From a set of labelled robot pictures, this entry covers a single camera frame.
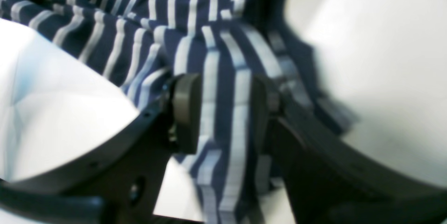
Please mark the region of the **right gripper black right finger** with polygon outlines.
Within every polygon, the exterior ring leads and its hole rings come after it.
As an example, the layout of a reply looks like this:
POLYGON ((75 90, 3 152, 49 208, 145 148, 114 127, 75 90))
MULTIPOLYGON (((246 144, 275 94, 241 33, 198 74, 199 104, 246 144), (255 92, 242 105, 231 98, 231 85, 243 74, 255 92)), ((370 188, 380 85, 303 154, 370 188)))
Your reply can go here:
POLYGON ((299 224, 440 224, 446 190, 386 168, 345 143, 281 94, 266 76, 251 84, 255 148, 280 168, 299 224))

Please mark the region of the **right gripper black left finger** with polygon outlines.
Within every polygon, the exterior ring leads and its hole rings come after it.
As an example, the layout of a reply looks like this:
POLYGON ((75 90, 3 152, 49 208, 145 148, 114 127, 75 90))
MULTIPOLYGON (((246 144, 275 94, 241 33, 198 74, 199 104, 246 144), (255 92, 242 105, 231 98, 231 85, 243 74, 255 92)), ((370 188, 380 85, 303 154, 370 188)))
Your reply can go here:
POLYGON ((200 74, 174 77, 104 144, 41 175, 1 181, 1 208, 50 224, 192 224, 153 211, 172 154, 197 151, 201 88, 200 74))

